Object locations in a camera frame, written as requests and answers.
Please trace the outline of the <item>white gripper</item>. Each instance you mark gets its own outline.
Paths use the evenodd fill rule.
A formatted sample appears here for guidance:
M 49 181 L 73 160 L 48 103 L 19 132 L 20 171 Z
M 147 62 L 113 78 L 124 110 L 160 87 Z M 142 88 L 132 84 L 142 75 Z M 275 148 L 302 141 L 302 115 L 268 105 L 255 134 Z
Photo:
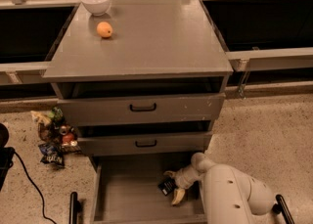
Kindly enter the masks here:
M 178 187 L 174 190 L 173 200 L 171 202 L 173 206 L 178 205 L 184 199 L 186 190 L 201 179 L 201 174 L 191 165 L 181 168 L 177 172 L 167 170 L 163 175 L 174 179 Z

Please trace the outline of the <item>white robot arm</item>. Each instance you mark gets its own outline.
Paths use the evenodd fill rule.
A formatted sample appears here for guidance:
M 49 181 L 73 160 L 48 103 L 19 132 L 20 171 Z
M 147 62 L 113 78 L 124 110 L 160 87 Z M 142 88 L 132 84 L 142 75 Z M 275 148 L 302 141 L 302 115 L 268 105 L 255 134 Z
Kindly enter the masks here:
M 215 163 L 204 153 L 193 154 L 189 165 L 164 174 L 176 185 L 172 205 L 179 204 L 195 182 L 200 183 L 207 224 L 254 224 L 253 215 L 267 214 L 274 206 L 274 193 L 264 182 Z

